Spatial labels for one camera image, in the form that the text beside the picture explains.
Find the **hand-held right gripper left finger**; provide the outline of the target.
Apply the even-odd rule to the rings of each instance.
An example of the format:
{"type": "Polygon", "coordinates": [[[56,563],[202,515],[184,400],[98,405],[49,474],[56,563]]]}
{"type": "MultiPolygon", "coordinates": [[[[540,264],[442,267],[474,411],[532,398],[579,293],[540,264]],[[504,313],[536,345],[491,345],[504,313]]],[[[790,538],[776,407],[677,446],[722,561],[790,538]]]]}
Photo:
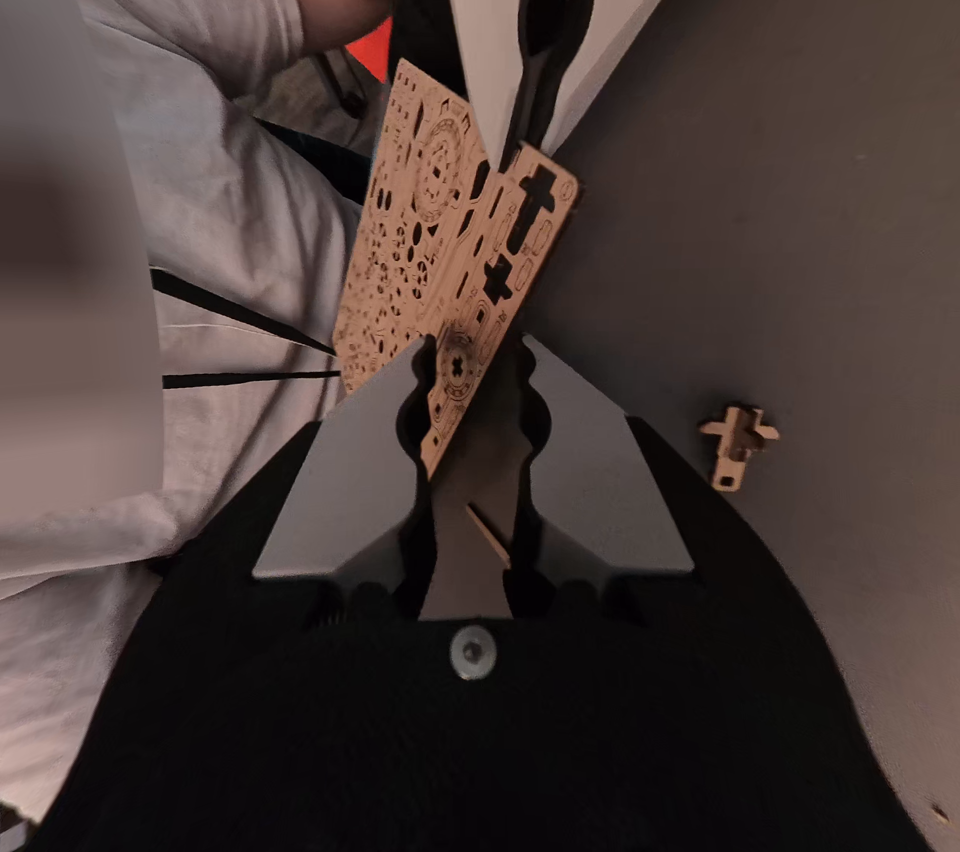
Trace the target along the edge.
{"type": "Polygon", "coordinates": [[[409,343],[321,421],[253,567],[261,581],[322,580],[348,598],[384,588],[418,616],[437,559],[422,444],[436,339],[409,343]]]}

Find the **small cross-shaped wooden part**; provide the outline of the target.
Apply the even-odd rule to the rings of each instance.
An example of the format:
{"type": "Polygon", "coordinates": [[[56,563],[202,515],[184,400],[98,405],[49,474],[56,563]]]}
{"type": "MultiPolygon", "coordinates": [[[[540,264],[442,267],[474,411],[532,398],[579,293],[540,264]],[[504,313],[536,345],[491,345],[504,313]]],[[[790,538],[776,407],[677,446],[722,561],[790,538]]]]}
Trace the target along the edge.
{"type": "Polygon", "coordinates": [[[727,494],[741,488],[751,458],[781,438],[777,428],[765,423],[761,408],[742,402],[727,404],[719,419],[703,421],[698,430],[717,440],[710,485],[727,494]]]}

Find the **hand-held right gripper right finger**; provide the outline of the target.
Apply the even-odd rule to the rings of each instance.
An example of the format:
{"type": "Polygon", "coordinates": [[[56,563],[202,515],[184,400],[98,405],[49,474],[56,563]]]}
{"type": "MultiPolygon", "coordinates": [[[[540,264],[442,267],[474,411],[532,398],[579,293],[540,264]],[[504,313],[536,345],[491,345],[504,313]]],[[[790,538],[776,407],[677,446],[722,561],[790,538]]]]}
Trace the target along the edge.
{"type": "Polygon", "coordinates": [[[543,616],[560,589],[603,600],[621,582],[690,576],[694,562],[626,412],[531,334],[517,342],[519,471],[504,593],[543,616]]]}

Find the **person in white shirt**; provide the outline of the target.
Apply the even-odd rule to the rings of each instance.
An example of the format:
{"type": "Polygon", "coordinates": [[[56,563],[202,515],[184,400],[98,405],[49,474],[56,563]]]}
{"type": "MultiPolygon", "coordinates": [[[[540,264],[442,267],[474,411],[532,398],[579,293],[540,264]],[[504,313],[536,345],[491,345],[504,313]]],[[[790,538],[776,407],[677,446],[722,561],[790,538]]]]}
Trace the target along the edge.
{"type": "MultiPolygon", "coordinates": [[[[97,41],[148,259],[176,278],[329,342],[357,207],[258,123],[319,130],[331,95],[299,55],[251,91],[114,30],[97,41]]],[[[2,802],[42,820],[121,648],[177,550],[335,386],[314,380],[166,392],[154,493],[2,524],[2,802]]]]}

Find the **laser-cut wooden parts sheet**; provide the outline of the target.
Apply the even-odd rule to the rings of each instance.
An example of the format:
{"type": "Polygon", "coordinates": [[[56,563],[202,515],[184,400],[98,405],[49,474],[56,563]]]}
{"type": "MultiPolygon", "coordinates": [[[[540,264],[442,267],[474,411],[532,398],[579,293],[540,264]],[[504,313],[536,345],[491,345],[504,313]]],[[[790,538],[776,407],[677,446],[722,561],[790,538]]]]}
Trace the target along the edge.
{"type": "Polygon", "coordinates": [[[401,59],[333,332],[352,393],[406,346],[436,341],[421,459],[432,476],[580,196],[523,143],[490,165],[467,101],[401,59]]]}

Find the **orange plastic piece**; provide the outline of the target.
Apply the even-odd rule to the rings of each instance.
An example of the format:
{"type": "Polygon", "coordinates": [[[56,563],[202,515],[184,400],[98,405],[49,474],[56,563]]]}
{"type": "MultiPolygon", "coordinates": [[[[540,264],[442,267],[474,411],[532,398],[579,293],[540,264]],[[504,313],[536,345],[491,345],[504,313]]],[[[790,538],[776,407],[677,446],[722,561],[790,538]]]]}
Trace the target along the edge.
{"type": "Polygon", "coordinates": [[[388,17],[377,28],[344,47],[381,85],[388,81],[392,26],[393,20],[388,17]]]}

